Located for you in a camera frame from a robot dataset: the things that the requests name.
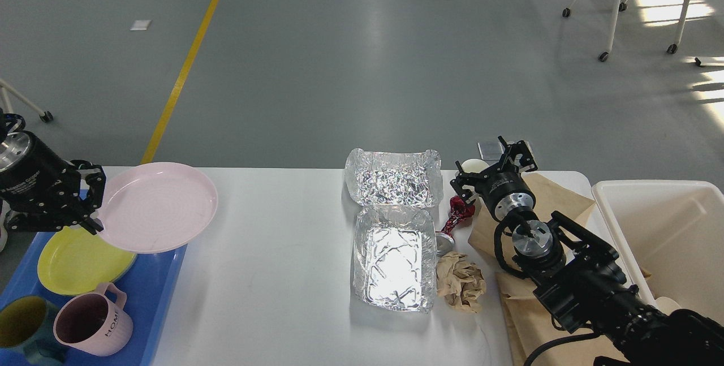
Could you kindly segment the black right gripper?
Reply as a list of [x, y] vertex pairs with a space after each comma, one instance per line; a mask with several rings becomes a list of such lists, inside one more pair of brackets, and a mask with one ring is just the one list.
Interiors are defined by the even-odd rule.
[[502, 222], [511, 212], [526, 220], [536, 220], [533, 211], [536, 198], [520, 173], [538, 170], [535, 155], [527, 141], [508, 143], [497, 137], [503, 147], [497, 172], [464, 173], [461, 161], [455, 161], [457, 173], [450, 181], [455, 193], [466, 203], [475, 203], [481, 196], [492, 218]]

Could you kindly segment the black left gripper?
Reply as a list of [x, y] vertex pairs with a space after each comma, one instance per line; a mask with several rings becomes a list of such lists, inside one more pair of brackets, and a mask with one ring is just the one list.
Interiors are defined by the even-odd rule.
[[[88, 186], [79, 198], [80, 185]], [[101, 165], [62, 160], [31, 132], [11, 132], [2, 143], [1, 196], [10, 210], [8, 231], [57, 231], [80, 225], [91, 235], [104, 227], [102, 206], [106, 175]]]

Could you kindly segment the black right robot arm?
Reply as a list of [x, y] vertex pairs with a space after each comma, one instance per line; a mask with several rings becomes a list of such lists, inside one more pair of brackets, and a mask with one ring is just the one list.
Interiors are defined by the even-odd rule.
[[522, 177], [538, 169], [535, 156], [526, 141], [498, 141], [498, 162], [479, 170], [457, 162], [450, 183], [466, 206], [481, 199], [497, 223], [492, 245], [499, 267], [533, 281], [553, 326], [568, 332], [540, 345], [525, 364], [553, 347], [606, 336], [625, 365], [721, 365], [722, 325], [690, 309], [667, 315], [645, 304], [638, 286], [625, 286], [610, 243], [559, 211], [541, 221]]

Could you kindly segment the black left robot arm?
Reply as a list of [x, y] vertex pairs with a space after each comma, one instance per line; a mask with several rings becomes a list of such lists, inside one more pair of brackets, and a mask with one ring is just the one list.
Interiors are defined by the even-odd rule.
[[92, 235], [104, 230], [106, 175], [101, 165], [63, 160], [20, 114], [2, 113], [1, 197], [8, 204], [3, 227], [18, 232], [57, 232], [78, 226]]

